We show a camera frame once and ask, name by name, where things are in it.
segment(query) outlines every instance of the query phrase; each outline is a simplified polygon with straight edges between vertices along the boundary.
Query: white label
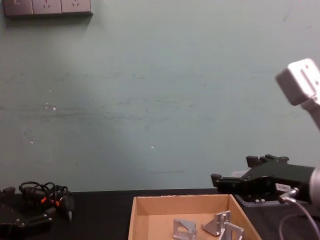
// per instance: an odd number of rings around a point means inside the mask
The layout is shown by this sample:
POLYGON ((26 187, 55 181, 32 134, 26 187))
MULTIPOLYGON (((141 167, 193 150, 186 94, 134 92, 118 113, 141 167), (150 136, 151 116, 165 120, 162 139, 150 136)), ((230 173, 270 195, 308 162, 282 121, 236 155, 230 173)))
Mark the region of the white label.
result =
POLYGON ((289 185, 284 185, 284 184, 280 184, 280 183, 276 183, 276 184, 275 184, 275 188, 276 188, 278 191, 281 191, 281 192, 288 192, 288 191, 291 189, 291 186, 289 186, 289 185))

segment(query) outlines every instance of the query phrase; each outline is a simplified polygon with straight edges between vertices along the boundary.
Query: electrical outlet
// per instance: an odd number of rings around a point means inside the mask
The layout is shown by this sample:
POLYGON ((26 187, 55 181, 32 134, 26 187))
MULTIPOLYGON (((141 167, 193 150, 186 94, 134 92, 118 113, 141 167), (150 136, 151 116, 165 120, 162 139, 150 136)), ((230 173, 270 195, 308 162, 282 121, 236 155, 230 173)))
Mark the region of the electrical outlet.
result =
POLYGON ((90 0, 61 0, 62 13, 91 13, 90 0))
POLYGON ((33 15, 32 0, 3 0, 6 16, 33 15))
POLYGON ((61 0, 32 0, 33 14, 61 14, 61 0))

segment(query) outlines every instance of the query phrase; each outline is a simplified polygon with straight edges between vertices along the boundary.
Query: gray cable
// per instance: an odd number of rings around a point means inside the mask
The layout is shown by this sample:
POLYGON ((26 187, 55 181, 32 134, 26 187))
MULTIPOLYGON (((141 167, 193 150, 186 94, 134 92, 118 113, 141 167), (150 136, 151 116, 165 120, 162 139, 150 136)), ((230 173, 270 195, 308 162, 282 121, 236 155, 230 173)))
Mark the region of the gray cable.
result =
MULTIPOLYGON (((320 240, 320 231, 319 231, 319 228, 315 222, 315 220, 312 218, 312 216, 310 215, 310 213, 304 208, 304 206, 302 206, 300 203, 298 203, 297 201, 289 201, 291 204, 295 204, 297 207, 299 207, 303 213, 306 215, 306 217, 308 218, 308 220, 310 221, 311 225, 312 225, 312 228, 314 229, 315 231, 315 234, 316 234, 316 237, 318 240, 320 240)), ((279 226, 279 236, 280 236, 280 239, 281 240, 285 240, 284 239, 284 235, 283 235, 283 232, 282 232, 282 228, 283 228, 283 225, 284 225, 284 222, 293 217, 293 216, 297 216, 295 214, 291 214, 291 215, 288 215, 288 216, 285 216, 281 222, 280 222, 280 226, 279 226)))
POLYGON ((289 218, 298 217, 298 216, 299 216, 298 214, 290 214, 290 215, 285 216, 284 218, 281 219, 280 225, 279 225, 279 236, 280 236, 280 240, 285 240, 284 234, 283 234, 283 231, 282 231, 285 221, 286 221, 287 219, 289 219, 289 218))

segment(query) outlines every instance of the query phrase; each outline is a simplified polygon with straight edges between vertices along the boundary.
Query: silver metal part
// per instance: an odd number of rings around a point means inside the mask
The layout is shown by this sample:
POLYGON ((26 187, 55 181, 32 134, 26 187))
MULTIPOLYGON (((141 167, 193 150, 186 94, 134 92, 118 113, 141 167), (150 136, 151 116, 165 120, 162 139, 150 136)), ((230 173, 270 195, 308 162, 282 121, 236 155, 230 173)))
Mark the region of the silver metal part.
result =
POLYGON ((221 229, 225 228, 225 222, 231 220, 231 211, 223 211, 214 214, 214 218, 208 222, 206 225, 201 224, 201 228, 213 236, 219 236, 221 229))
POLYGON ((196 240, 197 228, 196 223, 184 219, 173 219, 173 238, 176 240, 196 240))
POLYGON ((294 188, 290 189, 289 191, 286 191, 285 193, 281 194, 278 197, 278 201, 281 204, 296 201, 294 198, 298 195, 299 195, 299 189, 297 187, 294 187, 294 188))
POLYGON ((221 235, 218 240, 243 240, 245 230, 242 227, 234 225, 230 222, 224 223, 225 228, 221 229, 221 235))

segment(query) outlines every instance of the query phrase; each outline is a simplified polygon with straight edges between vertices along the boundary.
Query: black cable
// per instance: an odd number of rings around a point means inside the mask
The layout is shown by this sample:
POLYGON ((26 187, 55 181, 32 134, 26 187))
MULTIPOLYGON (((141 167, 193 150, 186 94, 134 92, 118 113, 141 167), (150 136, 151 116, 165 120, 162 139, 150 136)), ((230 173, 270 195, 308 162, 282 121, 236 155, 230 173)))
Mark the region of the black cable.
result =
POLYGON ((53 206, 55 206, 57 203, 58 192, 60 193, 60 196, 63 194, 68 195, 69 193, 68 188, 66 186, 56 185, 53 182, 40 184, 36 181, 27 181, 27 182, 23 182, 19 186, 19 190, 22 193, 22 196, 28 201, 38 200, 38 198, 36 197, 37 191, 43 192, 46 199, 41 199, 41 200, 53 206))

